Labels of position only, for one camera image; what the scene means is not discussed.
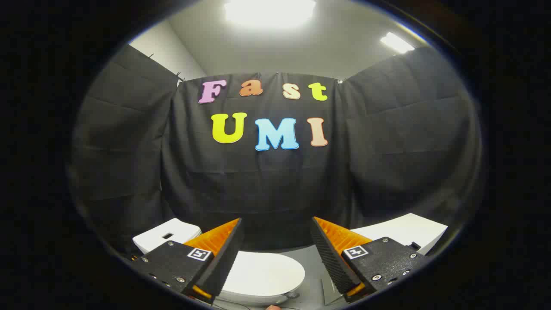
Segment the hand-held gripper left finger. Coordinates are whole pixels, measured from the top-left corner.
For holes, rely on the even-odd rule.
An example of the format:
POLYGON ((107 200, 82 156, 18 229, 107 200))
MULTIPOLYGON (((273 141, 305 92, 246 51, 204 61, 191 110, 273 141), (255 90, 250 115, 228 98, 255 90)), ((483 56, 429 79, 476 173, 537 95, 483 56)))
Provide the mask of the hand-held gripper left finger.
POLYGON ((186 242, 165 241, 131 261, 134 271, 187 298, 213 304, 244 240, 236 218, 186 242))

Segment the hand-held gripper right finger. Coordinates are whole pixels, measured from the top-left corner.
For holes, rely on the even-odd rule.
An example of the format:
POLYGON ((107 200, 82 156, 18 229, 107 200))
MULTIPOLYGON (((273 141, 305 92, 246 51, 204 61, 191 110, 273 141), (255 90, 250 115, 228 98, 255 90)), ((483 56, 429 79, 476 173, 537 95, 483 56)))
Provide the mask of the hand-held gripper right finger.
POLYGON ((415 243, 372 240, 319 217, 312 218, 310 234, 333 285, 348 303, 392 287, 429 263, 415 243))

